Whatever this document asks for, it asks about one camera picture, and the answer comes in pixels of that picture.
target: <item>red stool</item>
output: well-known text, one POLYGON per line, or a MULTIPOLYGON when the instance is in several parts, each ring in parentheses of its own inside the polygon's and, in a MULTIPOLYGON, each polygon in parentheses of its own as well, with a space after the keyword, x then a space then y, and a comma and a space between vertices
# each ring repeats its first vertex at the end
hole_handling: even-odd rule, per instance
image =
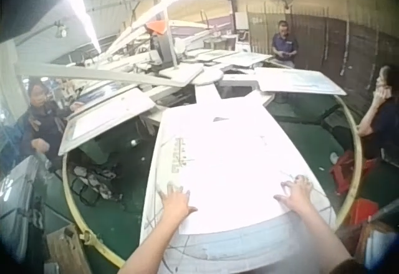
MULTIPOLYGON (((361 179, 363 179, 374 168, 376 163, 377 159, 365 160, 363 162, 361 179)), ((330 173, 334 177, 335 192, 337 195, 344 194, 349 190, 354 166, 355 161, 353 159, 353 152, 346 151, 341 157, 339 157, 337 163, 331 167, 330 173)))
POLYGON ((349 225, 357 225, 377 212, 377 203, 364 198, 356 199, 350 210, 349 225))

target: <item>metal pole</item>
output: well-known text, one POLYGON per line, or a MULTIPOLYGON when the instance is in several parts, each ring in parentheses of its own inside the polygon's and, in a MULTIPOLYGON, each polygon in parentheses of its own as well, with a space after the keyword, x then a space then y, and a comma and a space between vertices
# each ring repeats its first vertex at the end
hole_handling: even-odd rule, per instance
POLYGON ((177 69, 177 59, 176 59, 175 48, 173 47, 172 31, 170 30, 170 26, 169 26, 168 8, 165 5, 163 6, 163 16, 165 18, 166 33, 168 34, 169 48, 170 48, 170 52, 172 54, 172 59, 173 59, 173 67, 175 69, 177 69))

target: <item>hand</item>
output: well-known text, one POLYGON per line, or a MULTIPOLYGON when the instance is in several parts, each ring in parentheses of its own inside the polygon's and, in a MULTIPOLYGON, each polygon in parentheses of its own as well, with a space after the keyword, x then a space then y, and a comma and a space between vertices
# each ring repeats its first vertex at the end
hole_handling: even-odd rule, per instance
POLYGON ((48 152, 50 149, 50 145, 41 138, 33 139, 31 141, 31 145, 38 153, 41 154, 48 152))
POLYGON ((283 195, 275 195, 274 198, 285 206, 302 215, 308 210, 312 210, 313 204, 310 201, 310 192, 313 185, 304 176, 297 176, 295 182, 282 182, 282 187, 289 187, 291 195, 289 197, 283 195))
POLYGON ((69 108, 70 108, 70 110, 71 110, 72 112, 75 112, 76 110, 78 110, 80 107, 82 107, 82 106, 84 106, 84 105, 85 105, 84 103, 75 102, 75 103, 71 104, 71 106, 69 106, 69 108))
POLYGON ((162 220, 173 226, 179 226, 183 220, 191 213, 196 212, 195 207, 190 207, 188 201, 190 199, 190 192, 183 193, 183 187, 176 187, 168 184, 168 193, 165 194, 158 190, 163 205, 162 220))
POLYGON ((392 93, 389 88, 381 88, 381 87, 377 88, 374 91, 372 106, 374 106, 375 108, 379 108, 391 96, 392 93))

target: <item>white machine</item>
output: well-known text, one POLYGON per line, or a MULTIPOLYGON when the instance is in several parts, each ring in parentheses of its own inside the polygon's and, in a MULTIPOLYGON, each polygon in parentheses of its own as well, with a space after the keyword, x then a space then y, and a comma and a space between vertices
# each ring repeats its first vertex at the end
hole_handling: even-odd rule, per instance
MULTIPOLYGON (((273 101, 276 92, 329 95, 345 95, 345 92, 320 72, 256 68, 271 55, 201 49, 201 40, 225 27, 208 28, 186 38, 186 48, 194 41, 199 47, 186 50, 186 60, 179 65, 157 73, 148 71, 164 62, 157 50, 90 68, 16 65, 17 73, 22 76, 51 77, 56 73, 57 77, 130 84, 72 115, 59 154, 83 146, 129 118, 139 116, 150 132, 153 126, 160 127, 148 178, 140 241, 161 216, 156 186, 166 188, 173 181, 191 188, 191 199, 199 209, 174 236, 160 273, 176 268, 182 273, 221 273, 221 269, 234 273, 286 258, 301 258, 304 248, 299 244, 306 244, 306 232, 296 215, 272 199, 275 192, 284 192, 279 189, 279 182, 298 174, 313 182, 312 202, 329 225, 333 227, 335 223, 335 212, 324 190, 264 107, 273 101), (227 69, 237 70, 237 74, 224 74, 227 69), (249 86, 252 92, 245 97, 223 100, 215 83, 225 87, 249 86), (187 85, 194 85, 196 104, 175 108, 157 104, 187 85), (288 156, 290 161, 282 158, 288 156), (239 188, 242 197, 234 198, 239 188), (223 214, 217 210, 220 204, 224 206, 223 214)), ((132 32, 131 38, 140 36, 139 33, 147 32, 140 29, 132 32)))

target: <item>dark jacket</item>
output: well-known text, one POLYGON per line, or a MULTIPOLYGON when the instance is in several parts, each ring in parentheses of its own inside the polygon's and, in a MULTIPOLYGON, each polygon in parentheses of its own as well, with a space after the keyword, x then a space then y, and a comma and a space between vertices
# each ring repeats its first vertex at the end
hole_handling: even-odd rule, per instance
POLYGON ((21 142, 21 153, 25 156, 35 153, 31 141, 43 139, 50 145, 46 157, 53 161, 58 157, 58 150, 64 134, 66 120, 72 111, 69 108, 61 110, 54 101, 47 102, 43 107, 30 106, 27 120, 24 124, 24 136, 21 142))

